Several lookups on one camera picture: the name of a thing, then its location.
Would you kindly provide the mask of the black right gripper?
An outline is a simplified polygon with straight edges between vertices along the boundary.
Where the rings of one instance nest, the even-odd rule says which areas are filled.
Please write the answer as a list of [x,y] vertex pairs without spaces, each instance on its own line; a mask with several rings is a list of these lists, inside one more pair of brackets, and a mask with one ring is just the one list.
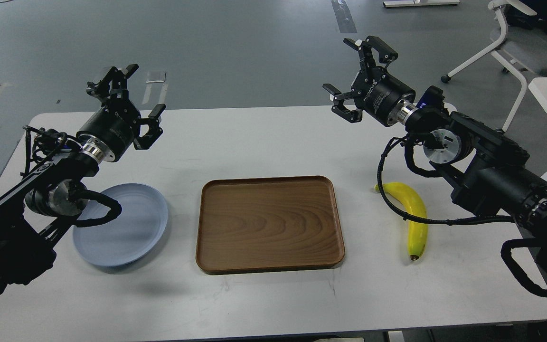
[[[392,116],[398,102],[412,102],[416,97],[414,89],[387,72],[388,66],[398,59],[398,53],[375,36],[364,40],[344,38],[343,43],[358,52],[360,71],[349,92],[342,93],[332,84],[322,84],[332,97],[332,112],[348,123],[360,123],[365,111],[384,126],[394,125]],[[350,99],[358,110],[345,106]]]

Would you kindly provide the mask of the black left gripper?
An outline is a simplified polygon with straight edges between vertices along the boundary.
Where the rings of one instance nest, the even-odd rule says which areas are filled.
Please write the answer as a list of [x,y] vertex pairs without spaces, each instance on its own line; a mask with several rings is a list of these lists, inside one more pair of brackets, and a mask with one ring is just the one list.
[[[86,93],[100,102],[100,108],[76,133],[78,141],[84,143],[96,138],[108,147],[107,162],[118,162],[133,142],[136,150],[148,150],[163,134],[160,117],[165,104],[154,106],[148,117],[140,112],[130,100],[128,79],[139,69],[138,64],[124,68],[111,67],[98,82],[87,82]],[[140,135],[141,126],[148,126]]]

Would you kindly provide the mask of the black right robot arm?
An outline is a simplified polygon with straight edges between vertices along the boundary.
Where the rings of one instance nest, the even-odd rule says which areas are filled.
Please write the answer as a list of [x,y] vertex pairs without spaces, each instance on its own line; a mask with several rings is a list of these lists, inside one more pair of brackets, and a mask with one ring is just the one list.
[[400,123],[403,138],[393,138],[377,167],[377,183],[389,152],[404,146],[406,166],[427,178],[443,178],[452,202],[473,214],[445,219],[444,225],[511,222],[530,238],[504,242],[500,255],[515,279],[530,293],[547,297],[547,181],[525,168],[528,152],[501,132],[443,104],[443,91],[430,86],[420,100],[388,71],[398,53],[382,39],[345,38],[358,52],[359,70],[348,92],[331,84],[332,112],[349,123],[367,113],[384,126]]

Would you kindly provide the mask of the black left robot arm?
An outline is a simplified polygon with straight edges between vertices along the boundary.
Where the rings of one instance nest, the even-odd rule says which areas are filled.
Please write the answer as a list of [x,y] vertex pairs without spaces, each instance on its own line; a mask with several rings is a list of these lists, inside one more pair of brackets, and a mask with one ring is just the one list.
[[100,108],[76,132],[26,126],[34,133],[21,181],[0,197],[0,295],[8,285],[28,285],[54,265],[55,245],[70,227],[95,227],[122,212],[117,200],[86,188],[101,162],[117,162],[129,146],[149,149],[161,136],[157,104],[148,117],[131,102],[127,82],[137,64],[112,67],[87,94]]

